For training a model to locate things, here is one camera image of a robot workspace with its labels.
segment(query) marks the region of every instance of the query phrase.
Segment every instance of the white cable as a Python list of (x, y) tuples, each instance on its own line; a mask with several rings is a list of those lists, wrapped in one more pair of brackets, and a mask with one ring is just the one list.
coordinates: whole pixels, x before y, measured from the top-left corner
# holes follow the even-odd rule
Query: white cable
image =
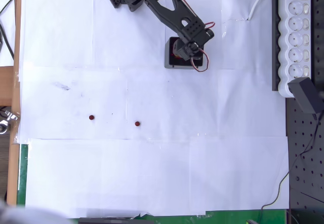
[(250, 12), (249, 17), (248, 17), (248, 20), (251, 20), (254, 9), (255, 9), (256, 5), (258, 4), (258, 2), (259, 2), (259, 0), (256, 0), (255, 3), (253, 4), (251, 12)]

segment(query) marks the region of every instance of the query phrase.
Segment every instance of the white paper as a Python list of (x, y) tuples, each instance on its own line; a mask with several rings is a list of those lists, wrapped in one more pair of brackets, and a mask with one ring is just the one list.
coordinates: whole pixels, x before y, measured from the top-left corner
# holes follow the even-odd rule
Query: white paper
[(20, 143), (216, 136), (216, 74), (177, 71), (25, 68)]
[[(25, 41), (35, 40), (21, 83), (27, 206), (70, 218), (193, 215), (275, 198), (288, 150), (285, 100), (271, 91), (271, 0), (250, 22), (235, 20), (254, 1), (187, 1), (216, 23), (204, 73), (164, 68), (174, 34), (145, 6), (26, 0)], [(288, 208), (288, 186), (270, 208)]]
[(127, 81), (118, 71), (25, 69), (22, 112), (21, 143), (29, 138), (125, 138)]
[[(251, 8), (256, 0), (222, 0), (222, 23), (233, 20), (233, 21), (247, 21)], [(260, 16), (271, 18), (271, 1), (259, 0), (254, 14), (253, 19), (260, 18)]]
[[(6, 5), (9, 0), (0, 0), (0, 10)], [(3, 27), (9, 45), (12, 51), (15, 51), (15, 2), (14, 0), (6, 7), (6, 9), (0, 15), (0, 23)], [(2, 40), (3, 45), (0, 50), (0, 66), (13, 66), (14, 60), (7, 48), (4, 40)]]
[[(206, 210), (253, 210), (271, 203), (288, 172), (286, 137), (222, 137), (206, 145)], [(289, 206), (289, 177), (269, 209)]]
[[(260, 209), (275, 198), (287, 171), (286, 137), (33, 139), (26, 206), (46, 206), (69, 218)], [(287, 178), (270, 208), (287, 208), (288, 193)]]
[(204, 214), (202, 206), (190, 204), (195, 203), (191, 192), (197, 189), (190, 185), (195, 162), (190, 162), (189, 151), (185, 142), (33, 139), (26, 206), (46, 206), (68, 218), (94, 212)]
[(91, 63), (93, 0), (25, 2), (24, 65), (84, 68)]
[(285, 136), (285, 99), (259, 73), (218, 71), (219, 136)]

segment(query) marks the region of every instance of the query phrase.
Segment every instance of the white power strip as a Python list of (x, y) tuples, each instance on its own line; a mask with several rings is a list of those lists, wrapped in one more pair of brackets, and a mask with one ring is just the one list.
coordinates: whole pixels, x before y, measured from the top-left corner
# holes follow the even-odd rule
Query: white power strip
[(283, 97), (294, 97), (288, 83), (294, 78), (311, 77), (311, 2), (310, 0), (278, 0), (281, 18), (278, 43), (280, 83), (278, 91)]

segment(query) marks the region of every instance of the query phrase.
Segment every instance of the red wire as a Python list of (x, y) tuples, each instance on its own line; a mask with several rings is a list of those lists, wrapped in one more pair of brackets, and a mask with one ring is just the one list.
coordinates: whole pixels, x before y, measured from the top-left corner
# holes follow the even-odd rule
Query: red wire
[(198, 71), (198, 72), (204, 72), (204, 71), (206, 71), (206, 70), (208, 69), (208, 66), (209, 66), (209, 57), (208, 57), (207, 53), (206, 53), (203, 49), (199, 48), (199, 51), (201, 51), (201, 52), (206, 56), (206, 58), (207, 58), (207, 66), (206, 66), (206, 69), (204, 69), (204, 70), (199, 70), (199, 69), (197, 69), (197, 67), (196, 67), (196, 66), (194, 65), (194, 63), (193, 63), (193, 58), (192, 58), (192, 57), (190, 58), (190, 62), (191, 62), (192, 67), (193, 67), (196, 71)]
[(212, 25), (211, 25), (211, 26), (208, 26), (208, 27), (206, 27), (205, 29), (210, 29), (210, 28), (214, 27), (214, 25), (215, 25), (215, 22), (214, 22), (214, 21), (212, 21), (212, 22), (208, 22), (208, 23), (206, 23), (205, 25), (210, 25), (210, 24), (212, 24)]

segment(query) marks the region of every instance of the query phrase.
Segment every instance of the metal clamp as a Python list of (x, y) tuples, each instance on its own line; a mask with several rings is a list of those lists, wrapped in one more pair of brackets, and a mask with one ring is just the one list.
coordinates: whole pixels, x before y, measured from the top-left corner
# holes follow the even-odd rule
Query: metal clamp
[(10, 111), (5, 111), (5, 114), (8, 116), (6, 120), (0, 121), (0, 134), (5, 134), (8, 130), (8, 124), (10, 120), (17, 120), (18, 117)]

